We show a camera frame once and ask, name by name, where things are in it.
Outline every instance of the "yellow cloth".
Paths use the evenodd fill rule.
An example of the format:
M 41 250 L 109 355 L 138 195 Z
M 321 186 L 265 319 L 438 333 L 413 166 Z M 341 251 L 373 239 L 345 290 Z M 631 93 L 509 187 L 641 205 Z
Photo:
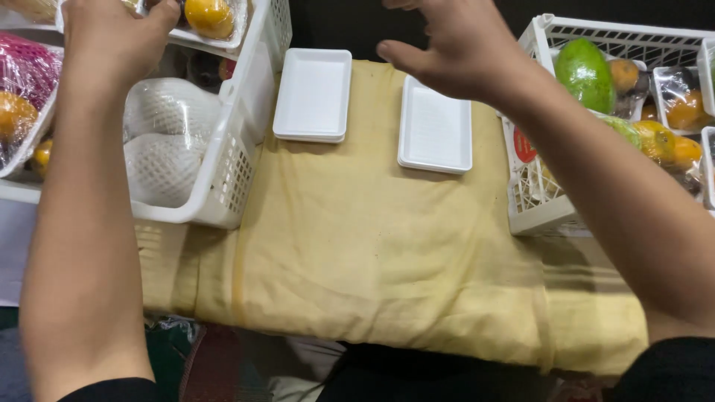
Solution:
M 162 302 L 145 266 L 145 297 L 261 331 L 622 373 L 645 320 L 596 242 L 510 235 L 501 121 L 483 104 L 470 172 L 400 167 L 404 78 L 353 63 L 342 144 L 267 134 L 240 230 L 191 227 L 174 290 Z M 195 297 L 178 290 L 191 280 Z

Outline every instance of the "green mango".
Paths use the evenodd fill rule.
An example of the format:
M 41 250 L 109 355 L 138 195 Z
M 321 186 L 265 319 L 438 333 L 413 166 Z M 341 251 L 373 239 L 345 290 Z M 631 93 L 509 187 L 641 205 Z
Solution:
M 616 88 L 611 66 L 601 50 L 587 39 L 567 43 L 554 65 L 556 79 L 585 107 L 611 114 L 616 107 Z
M 611 126 L 611 128 L 616 130 L 620 135 L 624 136 L 628 142 L 633 144 L 636 148 L 641 149 L 641 135 L 636 131 L 636 128 L 633 127 L 631 122 L 611 116 L 604 116 L 601 120 Z

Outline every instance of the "person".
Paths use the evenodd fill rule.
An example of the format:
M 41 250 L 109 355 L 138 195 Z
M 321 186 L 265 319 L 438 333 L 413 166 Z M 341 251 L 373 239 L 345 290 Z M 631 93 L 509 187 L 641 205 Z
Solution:
M 492 0 L 383 3 L 421 10 L 431 38 L 426 51 L 388 40 L 378 54 L 518 124 L 641 301 L 651 347 L 613 399 L 715 398 L 715 220 L 532 62 Z M 34 396 L 155 401 L 122 111 L 129 88 L 158 63 L 179 6 L 162 0 L 138 19 L 119 1 L 69 0 L 62 13 L 55 145 L 21 295 Z

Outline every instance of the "red price tag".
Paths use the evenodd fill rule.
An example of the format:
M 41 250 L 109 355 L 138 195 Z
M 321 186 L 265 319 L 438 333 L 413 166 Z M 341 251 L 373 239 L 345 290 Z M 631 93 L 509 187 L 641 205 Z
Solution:
M 514 127 L 514 149 L 516 156 L 521 162 L 529 163 L 536 157 L 536 148 L 531 145 L 531 142 L 519 130 L 519 127 Z

